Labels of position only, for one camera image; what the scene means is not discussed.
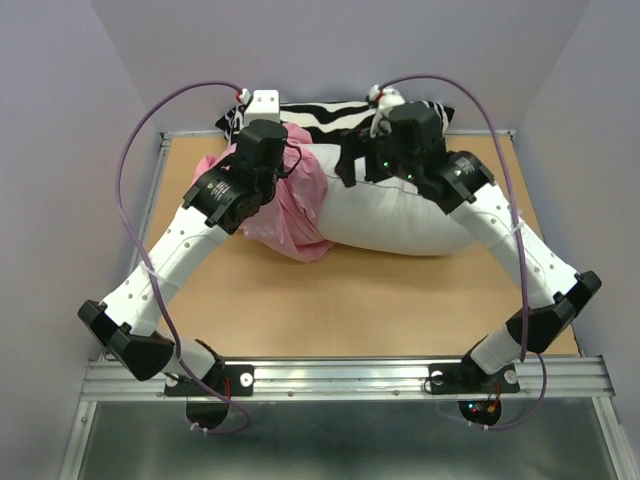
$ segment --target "white arm segment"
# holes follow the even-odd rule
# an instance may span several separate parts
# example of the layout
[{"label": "white arm segment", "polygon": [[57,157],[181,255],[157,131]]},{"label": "white arm segment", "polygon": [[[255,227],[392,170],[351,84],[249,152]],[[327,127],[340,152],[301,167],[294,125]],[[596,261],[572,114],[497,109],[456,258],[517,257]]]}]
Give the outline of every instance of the white arm segment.
[{"label": "white arm segment", "polygon": [[[476,201],[464,202],[451,212],[451,218],[482,243],[520,286],[520,262],[511,227],[509,203],[497,185],[487,184],[474,195]],[[522,218],[520,222],[527,265],[529,306],[539,308],[553,305],[556,293],[566,294],[576,284],[577,272],[556,257]],[[505,324],[483,339],[471,351],[471,358],[485,373],[491,375],[518,358],[520,350],[520,344],[511,337]]]},{"label": "white arm segment", "polygon": [[[178,208],[164,235],[149,252],[167,305],[198,265],[229,237],[218,226],[206,226],[205,220],[195,208]],[[148,337],[156,331],[160,309],[143,264],[103,302],[107,305],[106,314],[117,325],[129,324],[132,335]]]}]

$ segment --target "black and white striped fabric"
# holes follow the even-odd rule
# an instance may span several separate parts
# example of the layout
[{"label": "black and white striped fabric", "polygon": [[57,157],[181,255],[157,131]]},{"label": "black and white striped fabric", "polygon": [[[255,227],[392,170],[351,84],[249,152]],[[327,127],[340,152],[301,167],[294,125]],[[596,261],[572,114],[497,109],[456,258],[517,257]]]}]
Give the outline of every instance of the black and white striped fabric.
[{"label": "black and white striped fabric", "polygon": [[[455,110],[436,102],[424,102],[434,108],[442,120],[442,133],[449,127]],[[367,102],[289,103],[280,106],[280,119],[295,123],[311,134],[313,143],[340,143],[340,133],[371,126],[375,108]],[[229,145],[236,142],[243,126],[244,111],[240,107],[229,110],[216,122]]]}]

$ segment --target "metal frame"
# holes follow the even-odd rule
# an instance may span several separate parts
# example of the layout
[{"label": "metal frame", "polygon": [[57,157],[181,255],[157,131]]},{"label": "metal frame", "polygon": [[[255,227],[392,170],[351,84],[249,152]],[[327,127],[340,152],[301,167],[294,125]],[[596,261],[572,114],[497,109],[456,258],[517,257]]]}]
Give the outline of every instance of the metal frame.
[{"label": "metal frame", "polygon": [[[513,138],[514,131],[500,131]],[[220,136],[222,132],[176,132],[162,136],[158,163],[145,208],[140,237],[146,239],[155,200],[167,162],[171,139],[176,137]],[[485,131],[449,131],[448,135],[484,135]],[[139,262],[133,255],[130,269]],[[462,400],[469,395],[433,396],[423,390],[429,369],[439,362],[456,362],[459,357],[428,358],[319,358],[319,359],[227,359],[228,363],[251,363],[256,367],[254,395],[243,402],[290,401],[430,401]],[[601,358],[550,356],[545,358],[549,374],[547,396],[556,398],[590,397],[600,421],[606,445],[616,474],[621,480],[640,480],[627,444],[626,435],[617,421],[611,398],[615,395],[604,360]],[[505,398],[535,398],[540,393],[541,370],[538,360],[527,359],[516,364],[521,392],[505,394]],[[98,402],[182,401],[184,398],[164,396],[164,377],[156,376],[138,382],[119,363],[103,355],[87,368],[80,403],[65,456],[60,479],[77,479],[87,449],[91,426]],[[192,398],[191,400],[211,400]]]}]

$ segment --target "white pillow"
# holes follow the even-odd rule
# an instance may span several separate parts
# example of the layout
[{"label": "white pillow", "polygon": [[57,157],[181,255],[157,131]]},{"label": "white pillow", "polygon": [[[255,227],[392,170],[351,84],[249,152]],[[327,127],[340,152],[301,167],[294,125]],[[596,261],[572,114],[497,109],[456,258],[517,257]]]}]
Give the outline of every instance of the white pillow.
[{"label": "white pillow", "polygon": [[403,255],[447,255],[475,240],[438,206],[398,178],[364,181],[364,158],[356,160],[356,185],[335,174],[338,145],[301,145],[320,162],[329,180],[318,229],[324,238],[353,247]]}]

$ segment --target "pink cloth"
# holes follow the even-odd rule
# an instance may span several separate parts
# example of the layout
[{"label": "pink cloth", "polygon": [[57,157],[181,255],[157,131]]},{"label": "pink cloth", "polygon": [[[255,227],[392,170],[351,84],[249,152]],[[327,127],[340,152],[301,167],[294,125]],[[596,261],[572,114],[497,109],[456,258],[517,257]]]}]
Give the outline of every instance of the pink cloth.
[{"label": "pink cloth", "polygon": [[[292,123],[284,126],[292,145],[313,143],[306,130]],[[200,160],[193,182],[235,149],[236,146],[231,145],[219,157],[207,155]],[[278,180],[275,198],[246,219],[240,228],[246,238],[259,240],[295,260],[311,262],[321,258],[334,245],[316,228],[329,184],[315,155],[305,148],[301,150],[300,164],[288,178]],[[291,169],[297,161],[298,151],[285,147],[285,170]]]}]

